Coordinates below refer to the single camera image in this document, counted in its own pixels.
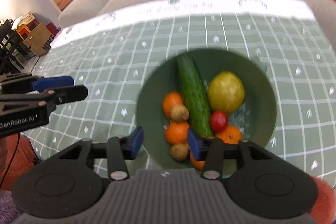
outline red tomato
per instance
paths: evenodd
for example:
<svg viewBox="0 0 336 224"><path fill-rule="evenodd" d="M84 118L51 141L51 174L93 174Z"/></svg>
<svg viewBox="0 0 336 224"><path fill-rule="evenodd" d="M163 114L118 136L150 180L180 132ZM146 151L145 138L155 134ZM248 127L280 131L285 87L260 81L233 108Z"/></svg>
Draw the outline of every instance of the red tomato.
<svg viewBox="0 0 336 224"><path fill-rule="evenodd" d="M217 110L210 117L211 128L216 132L223 131L228 125L228 119L224 112Z"/></svg>

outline green checkered tablecloth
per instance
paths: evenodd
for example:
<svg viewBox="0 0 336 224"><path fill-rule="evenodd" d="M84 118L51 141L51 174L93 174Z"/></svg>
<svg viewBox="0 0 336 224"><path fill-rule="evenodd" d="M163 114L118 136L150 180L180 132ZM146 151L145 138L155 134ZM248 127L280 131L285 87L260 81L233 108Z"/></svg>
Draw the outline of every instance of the green checkered tablecloth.
<svg viewBox="0 0 336 224"><path fill-rule="evenodd" d="M82 138L106 142L135 127L143 83L167 58L191 48L223 47L266 64L278 102L267 149L309 174L336 179L336 57L316 21L251 14L187 15L115 28L52 49L33 71L71 75L86 100L58 106L50 124L25 132L47 159ZM160 168L145 151L128 162ZM95 170L106 176L106 161Z"/></svg>

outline orange fruit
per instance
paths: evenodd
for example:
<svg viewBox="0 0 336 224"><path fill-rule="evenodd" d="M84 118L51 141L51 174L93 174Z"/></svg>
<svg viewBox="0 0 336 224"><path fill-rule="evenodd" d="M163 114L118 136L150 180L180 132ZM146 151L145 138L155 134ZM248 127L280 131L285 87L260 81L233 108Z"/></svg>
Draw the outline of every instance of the orange fruit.
<svg viewBox="0 0 336 224"><path fill-rule="evenodd" d="M182 96L178 92L170 92L166 95L162 102L162 110L165 116L170 119L170 112L176 105L183 105Z"/></svg>
<svg viewBox="0 0 336 224"><path fill-rule="evenodd" d="M193 153L191 153L191 151L190 151L190 161L193 164L193 166L198 170L202 170L205 164L205 160L202 161L195 160L194 155Z"/></svg>
<svg viewBox="0 0 336 224"><path fill-rule="evenodd" d="M234 126L227 126L222 132L216 133L216 138L220 138L224 143L238 144L243 138L239 129Z"/></svg>
<svg viewBox="0 0 336 224"><path fill-rule="evenodd" d="M165 131L165 138L170 145L187 143L189 124L187 122L171 122Z"/></svg>

